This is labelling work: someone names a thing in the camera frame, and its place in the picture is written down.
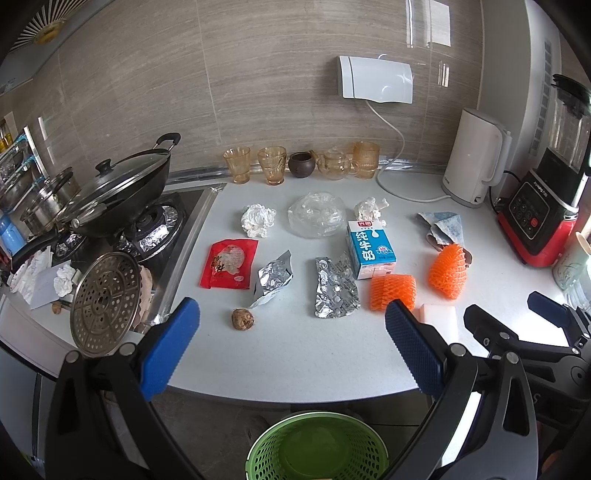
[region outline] white sponge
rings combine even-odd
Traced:
[[[434,326],[448,345],[459,341],[456,308],[453,305],[425,303],[419,310],[418,321]]]

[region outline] crumpled tissue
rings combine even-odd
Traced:
[[[26,265],[25,270],[22,271],[21,267],[14,275],[10,285],[10,291],[19,291],[25,301],[30,304],[31,299],[33,298],[33,292],[35,292],[35,282],[37,281],[37,276],[46,268],[51,267],[52,259],[53,253],[51,251],[51,247],[47,247],[45,250],[39,250],[35,252],[28,265],[24,264],[22,266],[24,267]]]
[[[260,203],[250,205],[242,215],[242,228],[249,238],[260,236],[266,238],[268,229],[275,225],[277,211],[267,208]]]
[[[53,279],[53,288],[60,297],[65,297],[72,291],[74,286],[72,278],[75,274],[76,269],[67,264],[57,269],[57,276]]]
[[[386,220],[379,220],[382,216],[380,210],[389,206],[390,204],[386,202],[386,199],[382,199],[382,201],[378,203],[374,197],[368,197],[355,205],[355,218],[357,220],[378,220],[382,222],[382,226],[386,226]]]

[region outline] black pot lid handle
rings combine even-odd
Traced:
[[[107,175],[110,171],[113,171],[113,167],[111,166],[111,159],[107,158],[100,163],[95,165],[95,169],[99,172],[101,177]]]

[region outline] wall-mounted device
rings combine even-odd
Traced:
[[[339,93],[374,102],[413,102],[413,73],[408,63],[339,57]]]

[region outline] orange foam net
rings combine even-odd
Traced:
[[[385,310],[393,300],[400,299],[409,310],[414,310],[417,299],[417,282],[412,275],[387,274],[372,277],[369,308]]]
[[[461,245],[443,248],[429,270],[428,282],[450,300],[460,296],[466,284],[466,257]]]

